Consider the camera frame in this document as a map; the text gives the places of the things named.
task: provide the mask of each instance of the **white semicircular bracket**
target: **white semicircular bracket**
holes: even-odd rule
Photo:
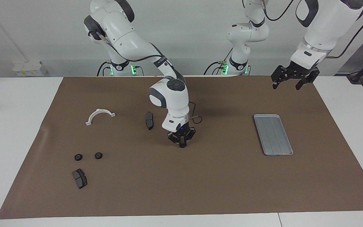
[[[93,112],[90,116],[89,116],[89,121],[86,122],[86,125],[92,125],[92,119],[98,115],[98,114],[103,114],[103,113],[106,113],[106,114],[109,114],[111,117],[114,117],[116,114],[115,113],[112,113],[110,111],[108,111],[107,109],[97,109],[95,112]]]

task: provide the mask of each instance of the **white table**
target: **white table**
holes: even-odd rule
[[[0,78],[0,208],[61,81],[62,78]],[[344,77],[318,77],[314,84],[363,168],[362,86],[351,85]],[[0,220],[0,226],[107,225],[358,227],[363,226],[363,211]]]

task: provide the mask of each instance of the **metal tray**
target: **metal tray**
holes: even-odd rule
[[[258,135],[265,155],[293,155],[281,118],[276,114],[254,115]]]

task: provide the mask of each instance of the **white wall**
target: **white wall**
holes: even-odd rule
[[[155,43],[184,75],[202,74],[209,63],[223,60],[232,45],[227,28],[247,22],[240,0],[128,0],[135,12],[134,27]],[[252,75],[270,75],[287,65],[306,29],[295,18],[295,1],[277,22],[268,22],[269,38],[251,44]],[[13,76],[12,61],[40,60],[49,76],[94,76],[107,53],[92,43],[84,30],[90,0],[0,0],[0,77]],[[271,17],[279,15],[289,0],[268,5]],[[363,18],[343,37],[338,54],[363,23]],[[346,55],[320,64],[323,75],[334,75],[363,43],[363,32]],[[149,62],[141,62],[146,75],[159,74]]]

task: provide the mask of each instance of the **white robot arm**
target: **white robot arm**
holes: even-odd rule
[[[291,57],[288,67],[278,66],[271,79],[274,89],[288,79],[301,79],[296,88],[313,83],[320,73],[317,64],[334,49],[363,13],[363,0],[301,0],[296,15],[307,27],[304,40]]]
[[[228,30],[228,40],[233,44],[232,56],[227,62],[228,74],[242,75],[250,55],[250,47],[247,43],[264,41],[269,34],[262,1],[246,0],[245,5],[245,15],[249,19],[249,23],[234,24]]]
[[[131,24],[134,12],[126,0],[93,0],[90,6],[91,15],[84,21],[88,35],[105,47],[118,72],[129,62],[149,60],[163,73],[164,78],[149,89],[149,98],[154,105],[168,109],[162,127],[170,131],[171,141],[184,148],[195,133],[188,124],[190,109],[184,77],[136,32]]]

